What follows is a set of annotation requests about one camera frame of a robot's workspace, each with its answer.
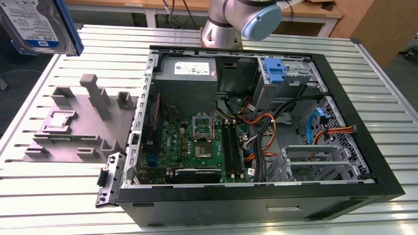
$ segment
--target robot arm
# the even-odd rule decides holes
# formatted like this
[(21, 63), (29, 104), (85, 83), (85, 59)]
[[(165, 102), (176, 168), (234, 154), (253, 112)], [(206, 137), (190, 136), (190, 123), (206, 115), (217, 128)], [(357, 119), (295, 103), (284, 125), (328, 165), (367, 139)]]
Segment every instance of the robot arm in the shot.
[(263, 40), (276, 29), (281, 10), (276, 0), (210, 0), (201, 33), (205, 47), (238, 48), (240, 36)]

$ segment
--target blue tab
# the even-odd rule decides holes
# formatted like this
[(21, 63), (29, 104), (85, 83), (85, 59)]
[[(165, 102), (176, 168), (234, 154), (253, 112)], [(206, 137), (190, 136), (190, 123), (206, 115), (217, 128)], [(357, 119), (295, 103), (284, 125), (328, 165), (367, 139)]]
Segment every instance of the blue tab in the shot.
[(328, 119), (331, 118), (331, 116), (329, 116), (329, 115), (325, 115), (325, 113), (321, 111), (321, 108), (317, 107), (317, 108), (316, 108), (316, 111), (317, 111), (317, 113), (319, 113), (320, 116), (325, 116), (325, 118), (328, 118)]
[(268, 81), (280, 84), (285, 77), (285, 66), (277, 58), (264, 58), (264, 69), (268, 74)]

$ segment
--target green motherboard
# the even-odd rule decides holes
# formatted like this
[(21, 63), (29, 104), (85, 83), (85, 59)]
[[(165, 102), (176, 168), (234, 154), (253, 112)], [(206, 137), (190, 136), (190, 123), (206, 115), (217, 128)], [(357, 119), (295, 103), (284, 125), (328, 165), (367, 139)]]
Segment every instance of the green motherboard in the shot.
[[(209, 123), (196, 122), (194, 132), (209, 132)], [(247, 134), (244, 124), (236, 124), (236, 138), (241, 141)], [(153, 167), (148, 168), (150, 183), (164, 183), (164, 169), (166, 168), (216, 168), (221, 170), (221, 182), (241, 183), (241, 175), (226, 175), (224, 166), (221, 122), (212, 124), (212, 140), (192, 138), (192, 121), (170, 120), (162, 125), (161, 151), (154, 159)]]

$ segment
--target white label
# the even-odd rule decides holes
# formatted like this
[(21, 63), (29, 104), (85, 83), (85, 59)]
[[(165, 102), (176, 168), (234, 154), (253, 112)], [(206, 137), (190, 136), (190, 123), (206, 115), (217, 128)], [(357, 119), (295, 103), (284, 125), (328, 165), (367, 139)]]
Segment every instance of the white label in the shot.
[(48, 46), (48, 43), (45, 41), (37, 41), (37, 43), (38, 43), (40, 46), (44, 46), (44, 47)]
[(125, 5), (125, 6), (140, 6), (140, 7), (142, 7), (142, 6), (144, 6), (144, 5), (137, 4), (137, 3), (125, 3), (124, 5)]
[(255, 110), (255, 107), (253, 107), (251, 104), (248, 104), (247, 108), (248, 108), (251, 111)]
[(248, 175), (252, 175), (252, 176), (255, 176), (255, 169), (252, 169), (252, 168), (248, 168)]
[(57, 42), (58, 38), (46, 17), (36, 10), (38, 0), (1, 0), (0, 6), (23, 40), (34, 45), (49, 46), (45, 41)]
[(209, 64), (201, 62), (176, 62), (174, 74), (209, 75)]

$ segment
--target metal table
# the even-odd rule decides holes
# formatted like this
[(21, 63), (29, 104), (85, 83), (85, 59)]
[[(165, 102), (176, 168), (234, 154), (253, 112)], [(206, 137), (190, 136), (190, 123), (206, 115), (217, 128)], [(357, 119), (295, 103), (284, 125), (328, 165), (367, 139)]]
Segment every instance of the metal table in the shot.
[(198, 46), (198, 32), (85, 25), (80, 57), (54, 55), (0, 140), (1, 234), (415, 234), (418, 231), (418, 115), (361, 45), (345, 39), (273, 35), (243, 41), (245, 49), (325, 55), (405, 195), (332, 221), (138, 228), (121, 208), (94, 208), (102, 164), (25, 163), (32, 135), (48, 114), (54, 86), (74, 94), (82, 73), (94, 73), (108, 95), (138, 94), (148, 46)]

